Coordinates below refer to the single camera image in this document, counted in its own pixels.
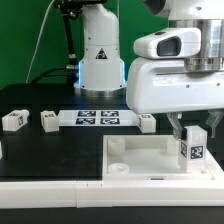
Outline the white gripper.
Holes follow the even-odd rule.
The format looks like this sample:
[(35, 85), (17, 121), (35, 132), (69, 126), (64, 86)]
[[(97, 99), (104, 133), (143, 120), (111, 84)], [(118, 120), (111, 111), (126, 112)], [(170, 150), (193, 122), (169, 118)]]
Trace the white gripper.
[(189, 72), (184, 61), (137, 58), (128, 73), (126, 103), (136, 114), (168, 113), (173, 137), (185, 140), (182, 113), (209, 110), (206, 124), (216, 128), (224, 117), (224, 70)]

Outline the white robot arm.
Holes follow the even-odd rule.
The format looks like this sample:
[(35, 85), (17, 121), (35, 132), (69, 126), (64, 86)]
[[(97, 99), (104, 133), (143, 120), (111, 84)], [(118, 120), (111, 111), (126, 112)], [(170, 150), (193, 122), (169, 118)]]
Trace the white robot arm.
[(134, 42), (138, 58), (127, 77), (117, 17), (101, 4), (84, 4), (85, 53), (75, 87), (92, 96), (125, 88), (134, 113), (165, 113), (179, 139), (189, 133), (179, 123), (181, 113), (206, 110), (214, 135), (224, 117), (224, 0), (141, 1), (168, 27)]

